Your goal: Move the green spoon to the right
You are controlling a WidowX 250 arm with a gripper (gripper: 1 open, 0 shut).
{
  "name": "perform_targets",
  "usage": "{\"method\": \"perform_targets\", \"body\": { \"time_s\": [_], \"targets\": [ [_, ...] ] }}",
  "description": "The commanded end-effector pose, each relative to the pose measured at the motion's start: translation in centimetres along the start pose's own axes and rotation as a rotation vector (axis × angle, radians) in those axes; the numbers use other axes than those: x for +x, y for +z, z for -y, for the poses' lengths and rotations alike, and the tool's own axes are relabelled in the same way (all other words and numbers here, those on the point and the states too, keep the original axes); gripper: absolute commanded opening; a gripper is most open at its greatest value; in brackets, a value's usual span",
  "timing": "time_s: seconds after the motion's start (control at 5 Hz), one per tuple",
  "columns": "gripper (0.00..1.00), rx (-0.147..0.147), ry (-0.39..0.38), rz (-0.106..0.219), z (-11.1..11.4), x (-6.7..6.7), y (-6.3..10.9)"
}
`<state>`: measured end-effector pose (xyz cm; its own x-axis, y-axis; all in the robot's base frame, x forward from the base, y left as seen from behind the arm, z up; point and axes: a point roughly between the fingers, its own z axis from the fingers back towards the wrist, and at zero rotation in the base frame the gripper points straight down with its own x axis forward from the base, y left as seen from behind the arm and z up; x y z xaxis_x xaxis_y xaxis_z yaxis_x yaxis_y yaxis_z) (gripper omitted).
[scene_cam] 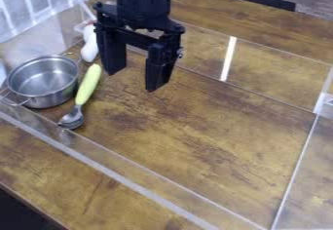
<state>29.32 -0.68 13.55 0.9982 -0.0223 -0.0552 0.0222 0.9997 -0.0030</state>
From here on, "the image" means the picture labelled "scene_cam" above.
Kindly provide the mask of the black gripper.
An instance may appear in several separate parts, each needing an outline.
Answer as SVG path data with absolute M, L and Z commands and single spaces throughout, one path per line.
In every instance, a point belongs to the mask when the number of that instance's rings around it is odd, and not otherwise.
M 148 49 L 145 90 L 160 88 L 169 79 L 179 56 L 184 28 L 169 17 L 169 0 L 116 0 L 96 3 L 96 41 L 104 70 L 109 75 L 125 68 L 125 44 Z

